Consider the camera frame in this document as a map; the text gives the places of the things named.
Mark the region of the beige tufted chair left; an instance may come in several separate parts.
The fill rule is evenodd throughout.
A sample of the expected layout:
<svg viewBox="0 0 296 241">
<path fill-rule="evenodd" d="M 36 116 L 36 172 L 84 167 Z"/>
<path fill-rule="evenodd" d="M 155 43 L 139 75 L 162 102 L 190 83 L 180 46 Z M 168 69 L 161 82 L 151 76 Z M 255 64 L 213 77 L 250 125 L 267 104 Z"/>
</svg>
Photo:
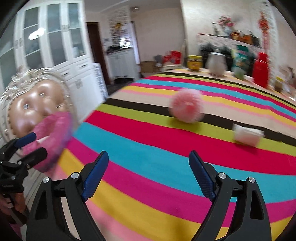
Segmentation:
<svg viewBox="0 0 296 241">
<path fill-rule="evenodd" d="M 23 137 L 57 111 L 71 113 L 73 127 L 78 126 L 70 89 L 62 75 L 53 68 L 20 66 L 1 95 L 1 137 L 6 143 Z"/>
</svg>

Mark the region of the striped colourful tablecloth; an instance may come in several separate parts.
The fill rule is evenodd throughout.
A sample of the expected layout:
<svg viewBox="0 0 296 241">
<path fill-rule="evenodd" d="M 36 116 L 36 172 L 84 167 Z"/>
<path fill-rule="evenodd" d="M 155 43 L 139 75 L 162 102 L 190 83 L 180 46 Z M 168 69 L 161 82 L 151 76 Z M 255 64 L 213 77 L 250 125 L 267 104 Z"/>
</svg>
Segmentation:
<svg viewBox="0 0 296 241">
<path fill-rule="evenodd" d="M 199 90 L 201 121 L 169 112 L 180 89 Z M 233 125 L 264 131 L 256 147 L 234 141 Z M 109 164 L 87 206 L 107 240 L 190 240 L 211 202 L 188 156 L 230 178 L 257 181 L 276 239 L 295 213 L 295 101 L 237 80 L 175 70 L 119 90 L 86 118 L 63 151 L 52 178 L 64 179 L 101 151 Z"/>
</svg>

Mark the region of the white low cabinet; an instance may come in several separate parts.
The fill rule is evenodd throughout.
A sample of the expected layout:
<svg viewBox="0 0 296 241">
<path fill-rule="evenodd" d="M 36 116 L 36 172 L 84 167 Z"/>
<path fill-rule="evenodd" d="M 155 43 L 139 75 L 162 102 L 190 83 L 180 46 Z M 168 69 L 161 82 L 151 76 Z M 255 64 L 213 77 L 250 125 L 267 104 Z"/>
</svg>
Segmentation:
<svg viewBox="0 0 296 241">
<path fill-rule="evenodd" d="M 107 54 L 107 62 L 112 79 L 132 78 L 134 81 L 139 80 L 133 48 Z"/>
</svg>

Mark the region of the yellow lidded jar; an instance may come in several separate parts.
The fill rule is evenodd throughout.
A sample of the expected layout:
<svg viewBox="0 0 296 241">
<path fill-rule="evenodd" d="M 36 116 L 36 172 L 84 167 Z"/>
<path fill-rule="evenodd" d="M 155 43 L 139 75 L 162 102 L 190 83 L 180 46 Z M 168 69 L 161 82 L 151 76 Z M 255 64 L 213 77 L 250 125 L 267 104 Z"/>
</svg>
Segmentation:
<svg viewBox="0 0 296 241">
<path fill-rule="evenodd" d="M 189 55 L 187 57 L 187 68 L 198 72 L 203 67 L 203 58 L 199 55 Z"/>
</svg>

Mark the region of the white tall glass cabinet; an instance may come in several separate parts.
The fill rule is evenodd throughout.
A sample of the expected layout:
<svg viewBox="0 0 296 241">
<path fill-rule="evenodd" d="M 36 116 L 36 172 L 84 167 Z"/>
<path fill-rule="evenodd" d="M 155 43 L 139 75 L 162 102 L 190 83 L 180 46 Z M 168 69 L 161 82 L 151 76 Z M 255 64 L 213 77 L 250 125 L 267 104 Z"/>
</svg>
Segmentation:
<svg viewBox="0 0 296 241">
<path fill-rule="evenodd" d="M 79 123 L 107 98 L 84 1 L 29 1 L 12 17 L 1 37 L 1 92 L 20 67 L 55 69 L 70 90 Z"/>
</svg>

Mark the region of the red chinese knot ornament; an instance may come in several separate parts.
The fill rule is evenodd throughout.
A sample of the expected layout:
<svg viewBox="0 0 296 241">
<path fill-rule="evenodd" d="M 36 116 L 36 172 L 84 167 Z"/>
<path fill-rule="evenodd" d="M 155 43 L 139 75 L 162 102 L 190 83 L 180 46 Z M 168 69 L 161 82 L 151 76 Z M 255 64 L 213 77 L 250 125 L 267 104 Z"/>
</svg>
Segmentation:
<svg viewBox="0 0 296 241">
<path fill-rule="evenodd" d="M 260 12 L 260 18 L 259 18 L 258 24 L 262 32 L 264 52 L 267 54 L 269 50 L 269 25 L 268 25 L 268 20 L 265 18 L 265 15 L 262 11 Z"/>
</svg>

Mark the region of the green snack bag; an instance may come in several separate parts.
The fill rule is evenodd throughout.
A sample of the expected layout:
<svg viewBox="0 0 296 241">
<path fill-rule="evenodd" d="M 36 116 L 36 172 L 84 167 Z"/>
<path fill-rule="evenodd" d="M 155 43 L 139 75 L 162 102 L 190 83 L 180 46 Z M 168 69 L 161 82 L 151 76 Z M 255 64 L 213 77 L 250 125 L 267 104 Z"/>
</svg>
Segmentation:
<svg viewBox="0 0 296 241">
<path fill-rule="evenodd" d="M 233 55 L 233 64 L 231 71 L 235 78 L 244 80 L 250 65 L 250 52 L 246 46 L 236 45 Z"/>
</svg>

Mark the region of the pink lined trash bin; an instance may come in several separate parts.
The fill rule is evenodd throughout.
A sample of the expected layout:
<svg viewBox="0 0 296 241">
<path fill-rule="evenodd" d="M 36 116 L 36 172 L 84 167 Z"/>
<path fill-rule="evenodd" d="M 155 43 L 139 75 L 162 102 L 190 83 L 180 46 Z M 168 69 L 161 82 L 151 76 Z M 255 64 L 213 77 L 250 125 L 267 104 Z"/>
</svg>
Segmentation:
<svg viewBox="0 0 296 241">
<path fill-rule="evenodd" d="M 34 166 L 42 173 L 50 171 L 57 163 L 63 149 L 72 136 L 73 120 L 69 112 L 57 111 L 38 123 L 33 132 L 36 140 L 23 147 L 23 154 L 43 147 L 47 150 L 47 157 L 41 163 Z"/>
</svg>

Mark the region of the pink foam net ball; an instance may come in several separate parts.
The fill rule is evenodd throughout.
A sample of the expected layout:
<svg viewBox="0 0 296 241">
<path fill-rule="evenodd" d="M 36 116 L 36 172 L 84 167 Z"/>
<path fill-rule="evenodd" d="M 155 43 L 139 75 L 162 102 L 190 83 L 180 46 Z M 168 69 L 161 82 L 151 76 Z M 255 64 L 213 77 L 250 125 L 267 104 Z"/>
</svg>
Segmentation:
<svg viewBox="0 0 296 241">
<path fill-rule="evenodd" d="M 199 90 L 182 88 L 170 99 L 170 114 L 184 123 L 201 121 L 204 117 L 204 102 Z"/>
</svg>

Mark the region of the white paper carton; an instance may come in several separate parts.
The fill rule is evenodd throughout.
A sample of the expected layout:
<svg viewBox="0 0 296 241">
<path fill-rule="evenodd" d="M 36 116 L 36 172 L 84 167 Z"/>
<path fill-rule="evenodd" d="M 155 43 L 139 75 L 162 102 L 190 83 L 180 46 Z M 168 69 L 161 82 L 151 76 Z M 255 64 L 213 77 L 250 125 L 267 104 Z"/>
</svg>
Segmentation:
<svg viewBox="0 0 296 241">
<path fill-rule="evenodd" d="M 234 141 L 256 147 L 259 141 L 265 137 L 264 131 L 255 128 L 246 128 L 237 124 L 233 125 Z"/>
</svg>

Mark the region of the small yellow lid jar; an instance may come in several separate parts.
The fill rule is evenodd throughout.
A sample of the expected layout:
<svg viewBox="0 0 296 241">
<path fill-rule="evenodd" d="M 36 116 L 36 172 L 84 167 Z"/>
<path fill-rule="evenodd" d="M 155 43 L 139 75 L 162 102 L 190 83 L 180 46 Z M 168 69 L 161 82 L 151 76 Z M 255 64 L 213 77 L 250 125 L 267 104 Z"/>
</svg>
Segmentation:
<svg viewBox="0 0 296 241">
<path fill-rule="evenodd" d="M 276 92 L 281 93 L 283 90 L 283 84 L 284 84 L 284 80 L 277 76 L 274 81 L 274 90 Z"/>
</svg>

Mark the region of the piano with lace cover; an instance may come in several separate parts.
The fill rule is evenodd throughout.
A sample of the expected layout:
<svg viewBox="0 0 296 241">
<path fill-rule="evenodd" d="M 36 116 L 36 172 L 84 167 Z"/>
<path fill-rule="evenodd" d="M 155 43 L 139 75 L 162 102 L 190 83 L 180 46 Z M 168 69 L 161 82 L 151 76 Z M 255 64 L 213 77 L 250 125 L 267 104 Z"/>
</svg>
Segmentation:
<svg viewBox="0 0 296 241">
<path fill-rule="evenodd" d="M 248 49 L 251 58 L 255 59 L 259 52 L 262 52 L 262 48 L 250 45 L 244 42 L 236 41 L 226 37 L 198 34 L 196 36 L 197 47 L 199 50 L 199 55 L 203 59 L 203 67 L 206 67 L 209 53 L 220 52 L 225 56 L 226 65 L 228 71 L 231 70 L 233 59 L 237 51 L 237 46 L 241 45 Z"/>
</svg>

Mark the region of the red thermos jug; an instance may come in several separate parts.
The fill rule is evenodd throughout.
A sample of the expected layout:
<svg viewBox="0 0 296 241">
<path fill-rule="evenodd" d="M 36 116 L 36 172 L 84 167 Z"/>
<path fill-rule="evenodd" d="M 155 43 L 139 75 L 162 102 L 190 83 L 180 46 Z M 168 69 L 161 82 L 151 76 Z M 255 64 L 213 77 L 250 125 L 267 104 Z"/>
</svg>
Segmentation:
<svg viewBox="0 0 296 241">
<path fill-rule="evenodd" d="M 257 59 L 253 64 L 252 77 L 255 84 L 267 88 L 269 81 L 269 66 L 266 53 L 258 53 Z"/>
</svg>

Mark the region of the flower vase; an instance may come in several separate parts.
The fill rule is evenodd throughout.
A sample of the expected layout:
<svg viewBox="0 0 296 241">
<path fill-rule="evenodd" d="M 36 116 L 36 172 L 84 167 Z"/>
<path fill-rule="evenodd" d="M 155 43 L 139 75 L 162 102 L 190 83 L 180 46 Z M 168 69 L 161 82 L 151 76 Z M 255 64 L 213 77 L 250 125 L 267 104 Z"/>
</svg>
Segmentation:
<svg viewBox="0 0 296 241">
<path fill-rule="evenodd" d="M 230 38 L 231 34 L 234 32 L 235 23 L 230 16 L 220 16 L 218 20 L 219 26 L 222 28 L 223 32 Z"/>
</svg>

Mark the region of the red gift bags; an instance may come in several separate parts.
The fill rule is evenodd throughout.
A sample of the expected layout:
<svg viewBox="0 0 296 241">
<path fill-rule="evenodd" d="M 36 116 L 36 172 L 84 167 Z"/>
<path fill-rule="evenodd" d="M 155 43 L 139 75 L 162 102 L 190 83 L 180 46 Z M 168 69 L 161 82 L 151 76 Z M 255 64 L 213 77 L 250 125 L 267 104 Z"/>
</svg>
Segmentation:
<svg viewBox="0 0 296 241">
<path fill-rule="evenodd" d="M 163 64 L 172 63 L 174 65 L 179 65 L 181 64 L 182 56 L 183 54 L 180 51 L 168 51 L 163 57 Z"/>
</svg>

